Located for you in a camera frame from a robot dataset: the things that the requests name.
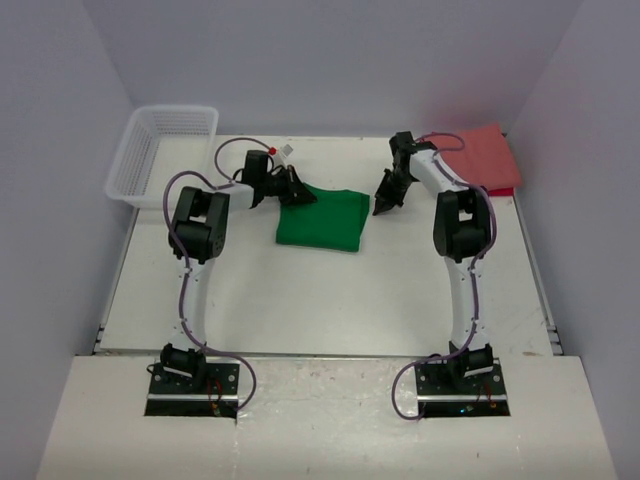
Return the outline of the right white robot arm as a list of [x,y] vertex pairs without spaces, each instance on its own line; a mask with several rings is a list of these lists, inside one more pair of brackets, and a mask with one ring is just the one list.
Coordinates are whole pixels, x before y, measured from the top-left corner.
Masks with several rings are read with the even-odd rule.
[[435,197],[433,242],[449,273],[453,313],[450,353],[443,362],[448,366],[448,385],[467,393],[493,368],[481,282],[484,258],[495,244],[497,221],[487,191],[446,166],[432,137],[416,140],[409,131],[391,137],[393,163],[375,193],[373,214],[403,206],[414,183]]

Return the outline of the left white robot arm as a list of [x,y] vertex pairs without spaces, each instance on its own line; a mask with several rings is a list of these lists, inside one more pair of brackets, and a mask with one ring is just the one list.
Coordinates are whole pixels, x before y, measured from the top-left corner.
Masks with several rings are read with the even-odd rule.
[[206,355],[239,360],[236,354],[214,350],[204,339],[208,281],[215,260],[223,252],[229,216],[257,207],[274,197],[283,206],[305,206],[317,197],[295,168],[278,165],[273,150],[250,150],[240,179],[213,185],[201,173],[185,170],[168,181],[162,198],[168,242],[181,267],[178,300],[179,326],[160,355],[162,367],[183,391],[195,393],[208,379]]

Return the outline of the green t shirt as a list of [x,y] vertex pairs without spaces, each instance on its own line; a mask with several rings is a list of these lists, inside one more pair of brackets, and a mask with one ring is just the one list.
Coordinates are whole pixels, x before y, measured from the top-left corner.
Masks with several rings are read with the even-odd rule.
[[279,245],[357,253],[371,197],[353,190],[307,188],[317,201],[282,205],[275,234]]

